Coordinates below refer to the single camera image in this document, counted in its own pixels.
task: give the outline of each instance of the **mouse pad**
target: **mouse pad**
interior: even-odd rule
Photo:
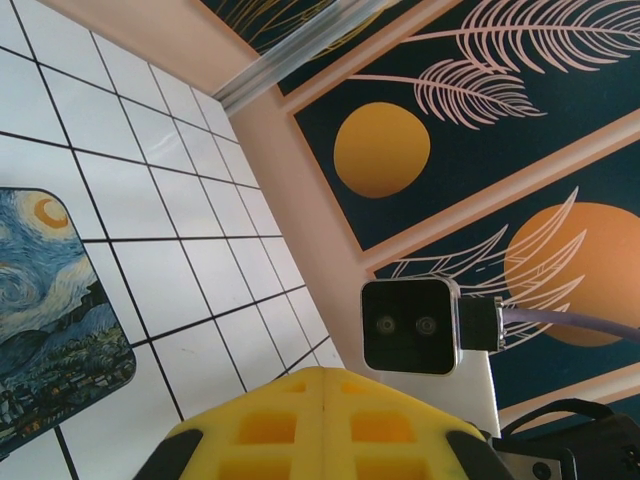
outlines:
[[[0,458],[128,383],[135,365],[64,205],[0,189]]]

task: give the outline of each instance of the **camera lens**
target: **camera lens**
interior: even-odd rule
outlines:
[[[391,335],[396,331],[396,321],[389,315],[380,317],[376,322],[376,330],[382,335]]]
[[[419,318],[416,322],[416,330],[420,335],[430,337],[438,329],[438,323],[431,317]]]
[[[534,477],[538,480],[549,480],[551,478],[551,469],[546,463],[534,463],[531,471],[533,472]]]

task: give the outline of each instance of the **camera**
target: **camera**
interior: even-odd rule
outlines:
[[[374,370],[448,375],[460,361],[457,285],[375,280],[362,288],[364,357]]]

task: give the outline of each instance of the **white tile wall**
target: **white tile wall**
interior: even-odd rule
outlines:
[[[0,84],[0,187],[64,202],[138,362],[0,479],[132,478],[181,418],[338,364],[218,102],[36,0],[0,0]]]

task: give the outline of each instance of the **swirling sky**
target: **swirling sky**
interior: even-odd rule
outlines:
[[[0,189],[0,342],[72,310],[95,281],[56,199]]]

